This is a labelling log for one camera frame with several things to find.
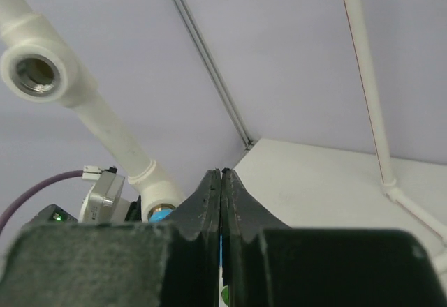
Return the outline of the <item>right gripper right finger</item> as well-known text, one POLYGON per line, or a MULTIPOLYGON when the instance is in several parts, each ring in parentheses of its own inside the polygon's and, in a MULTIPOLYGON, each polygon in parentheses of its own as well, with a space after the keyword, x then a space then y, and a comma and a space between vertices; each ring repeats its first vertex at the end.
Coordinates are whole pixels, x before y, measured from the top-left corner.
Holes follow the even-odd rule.
POLYGON ((397 229, 291 227, 221 180, 223 284, 231 306, 445 306, 427 251, 397 229))

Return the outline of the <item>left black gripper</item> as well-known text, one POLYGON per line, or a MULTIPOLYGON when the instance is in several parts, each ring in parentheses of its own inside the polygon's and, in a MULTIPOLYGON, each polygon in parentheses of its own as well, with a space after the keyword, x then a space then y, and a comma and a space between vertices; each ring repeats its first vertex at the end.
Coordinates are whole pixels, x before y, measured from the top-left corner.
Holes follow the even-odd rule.
POLYGON ((126 222, 141 222, 141 196, 139 195, 135 201, 132 201, 129 205, 129 209, 125 217, 126 222))

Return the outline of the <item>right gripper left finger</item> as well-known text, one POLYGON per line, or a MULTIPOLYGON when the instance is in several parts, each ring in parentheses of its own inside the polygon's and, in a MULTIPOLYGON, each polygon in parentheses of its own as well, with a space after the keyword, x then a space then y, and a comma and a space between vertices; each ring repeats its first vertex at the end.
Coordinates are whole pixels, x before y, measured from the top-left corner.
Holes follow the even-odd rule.
POLYGON ((157 223, 26 226, 1 272, 2 306, 217 306, 221 174, 157 223))

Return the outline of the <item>blue plastic faucet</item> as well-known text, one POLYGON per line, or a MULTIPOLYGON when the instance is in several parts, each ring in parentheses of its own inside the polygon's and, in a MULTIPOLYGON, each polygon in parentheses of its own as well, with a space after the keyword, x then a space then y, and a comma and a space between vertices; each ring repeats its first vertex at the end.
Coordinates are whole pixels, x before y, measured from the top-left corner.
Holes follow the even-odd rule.
POLYGON ((155 209, 150 215, 148 215, 149 223, 156 223, 163 220, 166 216, 168 216, 173 209, 171 208, 158 208, 155 209))

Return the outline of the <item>white pipe assembly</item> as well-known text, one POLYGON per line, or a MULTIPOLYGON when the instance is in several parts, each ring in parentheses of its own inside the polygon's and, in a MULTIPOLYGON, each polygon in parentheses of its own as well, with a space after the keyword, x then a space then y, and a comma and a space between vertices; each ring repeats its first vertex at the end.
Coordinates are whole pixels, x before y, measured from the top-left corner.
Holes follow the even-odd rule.
MULTIPOLYGON (((150 158, 97 89, 95 79, 47 18, 25 0, 1 0, 1 76, 10 90, 35 103, 59 103, 81 122, 122 166, 142 198, 142 219, 187 196, 150 158)), ((397 184, 375 186, 360 175, 373 160, 361 153, 259 140, 237 164, 248 191, 291 225, 399 228, 446 242, 446 226, 397 184)))

